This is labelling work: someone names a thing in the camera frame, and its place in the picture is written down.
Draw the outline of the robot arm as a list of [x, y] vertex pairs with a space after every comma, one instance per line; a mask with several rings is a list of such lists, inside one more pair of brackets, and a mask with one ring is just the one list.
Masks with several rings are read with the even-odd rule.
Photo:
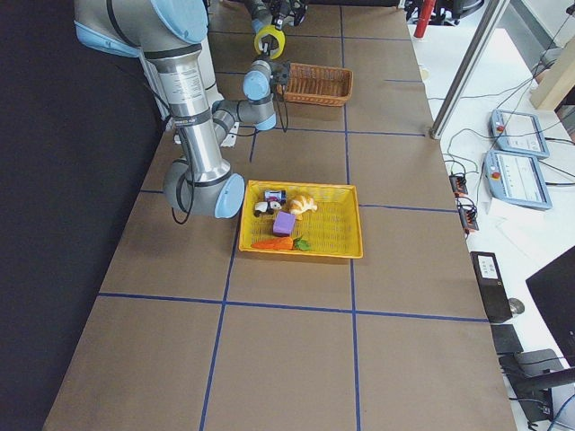
[[239, 1], [251, 16], [252, 27], [258, 32], [266, 25], [282, 31], [286, 26], [299, 26], [309, 5], [305, 0], [243, 0]]
[[220, 145], [236, 123], [273, 128], [272, 85], [282, 65], [260, 55], [243, 79], [244, 99], [210, 102], [199, 57], [208, 35], [200, 1], [77, 1], [77, 38], [87, 47], [123, 57], [144, 56], [164, 90], [184, 156], [164, 178], [173, 210], [230, 218], [243, 203], [244, 179]]

